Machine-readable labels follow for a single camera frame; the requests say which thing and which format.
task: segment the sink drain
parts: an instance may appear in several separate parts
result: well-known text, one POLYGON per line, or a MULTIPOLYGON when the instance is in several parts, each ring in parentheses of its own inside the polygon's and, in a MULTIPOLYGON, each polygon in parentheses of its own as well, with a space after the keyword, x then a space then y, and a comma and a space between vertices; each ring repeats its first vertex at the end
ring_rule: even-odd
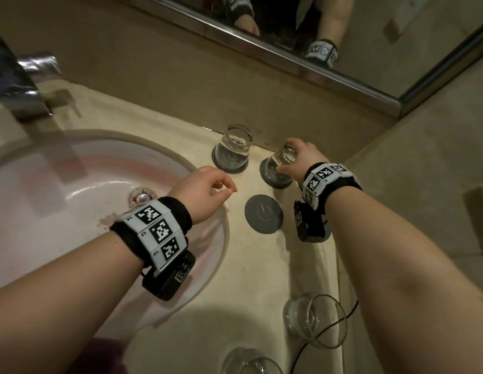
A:
POLYGON ((129 195, 129 207, 134 208, 138 206, 142 206, 145 203, 148 203, 152 199, 155 199, 157 196, 153 193, 150 189, 147 188, 139 188, 134 190, 131 195, 129 195))

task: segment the faucet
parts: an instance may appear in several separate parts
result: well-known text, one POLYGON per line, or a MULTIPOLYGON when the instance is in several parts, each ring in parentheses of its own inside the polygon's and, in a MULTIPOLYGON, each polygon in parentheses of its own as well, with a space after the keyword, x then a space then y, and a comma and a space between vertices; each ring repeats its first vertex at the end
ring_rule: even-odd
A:
POLYGON ((0 37, 0 102, 19 122, 51 116, 35 83, 61 78, 50 53, 15 56, 0 37))

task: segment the mirror frame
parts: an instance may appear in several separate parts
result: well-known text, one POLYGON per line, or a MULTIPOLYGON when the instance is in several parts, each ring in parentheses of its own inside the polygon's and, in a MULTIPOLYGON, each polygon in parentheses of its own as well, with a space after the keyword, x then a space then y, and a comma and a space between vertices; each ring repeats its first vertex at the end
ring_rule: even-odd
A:
POLYGON ((138 9, 397 118, 407 115, 483 56, 482 24, 404 94, 395 97, 347 75, 316 66, 175 0, 128 1, 138 9))

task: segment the hand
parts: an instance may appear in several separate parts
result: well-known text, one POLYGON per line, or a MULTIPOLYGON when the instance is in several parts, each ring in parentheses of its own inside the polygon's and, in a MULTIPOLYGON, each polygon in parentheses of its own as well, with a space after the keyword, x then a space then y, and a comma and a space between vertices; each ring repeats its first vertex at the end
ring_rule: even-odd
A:
POLYGON ((223 203, 238 191, 231 177, 212 166, 202 166, 179 181, 168 196, 176 198, 190 213, 193 224, 210 218, 223 203), (211 193, 211 189, 226 189, 211 193))
POLYGON ((254 34, 256 36, 260 36, 260 31, 259 27, 257 26, 256 22, 254 19, 249 16, 248 14, 244 14, 240 18, 238 18, 235 22, 234 25, 242 30, 248 31, 251 34, 254 34))
POLYGON ((307 170, 315 163, 329 163, 328 160, 313 143, 304 143, 297 138, 289 138, 285 143, 290 144, 297 153, 297 159, 293 164, 280 165, 276 171, 289 175, 297 182, 303 182, 307 170))

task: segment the beige countertop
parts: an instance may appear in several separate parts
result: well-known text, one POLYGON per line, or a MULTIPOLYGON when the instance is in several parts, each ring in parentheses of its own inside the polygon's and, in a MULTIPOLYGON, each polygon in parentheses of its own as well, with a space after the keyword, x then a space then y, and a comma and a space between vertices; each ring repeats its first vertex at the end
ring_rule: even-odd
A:
MULTIPOLYGON (((40 88, 69 92, 74 103, 56 107, 53 118, 31 125, 18 124, 0 106, 0 158, 51 132, 125 136, 137 143, 147 139, 196 167, 212 165, 211 151, 220 141, 216 132, 66 81, 40 88)), ((134 336, 125 356, 131 374, 216 373, 225 355, 237 346, 263 350, 288 372, 301 342, 285 331, 284 303, 308 291, 338 299, 333 238, 323 244, 299 241, 293 220, 293 202, 300 199, 297 185, 274 190, 259 175, 260 162, 270 155, 253 146, 246 171, 232 176, 238 192, 227 201, 230 238, 217 272, 185 307, 134 336), (273 196, 282 206, 285 219, 278 232, 260 234, 245 220, 245 203, 257 194, 273 196)), ((342 373, 342 349, 307 348, 296 373, 313 371, 342 373)))

